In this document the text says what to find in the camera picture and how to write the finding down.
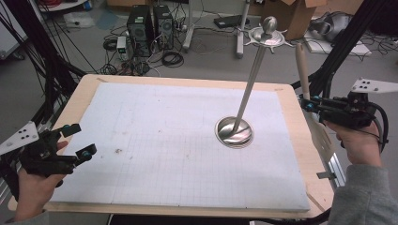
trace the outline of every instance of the cable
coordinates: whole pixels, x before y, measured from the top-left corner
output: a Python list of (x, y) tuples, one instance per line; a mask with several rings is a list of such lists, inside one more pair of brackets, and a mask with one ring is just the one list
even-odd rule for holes
[(383, 139), (381, 139), (382, 142), (381, 142), (381, 150), (380, 150), (380, 153), (382, 153), (386, 143), (389, 142), (389, 140), (387, 140), (387, 137), (389, 135), (389, 119), (387, 117), (386, 112), (379, 105), (377, 105), (373, 102), (369, 102), (369, 105), (372, 107), (375, 107), (380, 112), (381, 118), (383, 119), (383, 136), (382, 136)]
[(166, 52), (161, 58), (161, 63), (168, 68), (179, 68), (184, 64), (184, 57), (180, 52)]

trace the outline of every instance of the gray sleeve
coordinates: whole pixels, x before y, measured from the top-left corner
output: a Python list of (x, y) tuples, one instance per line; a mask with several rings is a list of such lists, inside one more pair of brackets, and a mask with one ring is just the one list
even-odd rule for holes
[(49, 213), (47, 211), (43, 212), (36, 217), (30, 218), (28, 220), (12, 222), (13, 219), (6, 222), (7, 225), (48, 225), (50, 224)]
[(390, 195), (387, 170), (349, 166), (345, 186), (334, 194), (328, 224), (398, 224), (398, 204)]

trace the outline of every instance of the white paper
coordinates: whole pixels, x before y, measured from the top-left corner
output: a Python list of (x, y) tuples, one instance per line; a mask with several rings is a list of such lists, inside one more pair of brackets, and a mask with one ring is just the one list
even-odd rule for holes
[(215, 125), (236, 116), (243, 90), (102, 83), (65, 151), (98, 153), (67, 176), (53, 202), (306, 211), (295, 153), (273, 92), (252, 91), (242, 149)]

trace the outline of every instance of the metal rod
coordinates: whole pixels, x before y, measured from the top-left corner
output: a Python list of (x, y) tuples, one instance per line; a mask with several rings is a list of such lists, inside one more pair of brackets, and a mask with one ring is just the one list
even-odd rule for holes
[(267, 47), (264, 45), (259, 45), (257, 54), (254, 59), (252, 71), (250, 72), (250, 77), (249, 80), (246, 84), (246, 89), (245, 89), (245, 94), (243, 95), (242, 102), (240, 103), (239, 111), (237, 113), (237, 119), (235, 120), (234, 128), (232, 129), (231, 133), (234, 133), (237, 131), (237, 128), (239, 128), (240, 121), (242, 120), (243, 113), (245, 112), (246, 105), (249, 101), (249, 96), (250, 93), (252, 92), (255, 78), (257, 77), (258, 70), (261, 66), (261, 63), (263, 62), (264, 54), (266, 52)]

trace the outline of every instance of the human hand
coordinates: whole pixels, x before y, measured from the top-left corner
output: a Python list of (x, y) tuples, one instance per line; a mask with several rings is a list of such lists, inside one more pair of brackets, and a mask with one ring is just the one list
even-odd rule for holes
[[(68, 142), (57, 144), (58, 149), (68, 145)], [(53, 196), (58, 182), (65, 174), (54, 174), (49, 177), (28, 174), (24, 168), (18, 172), (20, 182), (20, 196), (14, 221), (22, 221), (33, 218), (42, 213), (44, 204)]]
[(336, 137), (343, 142), (348, 160), (352, 164), (366, 164), (381, 167), (378, 130), (375, 123), (360, 130), (354, 130), (324, 121), (325, 125), (336, 131)]

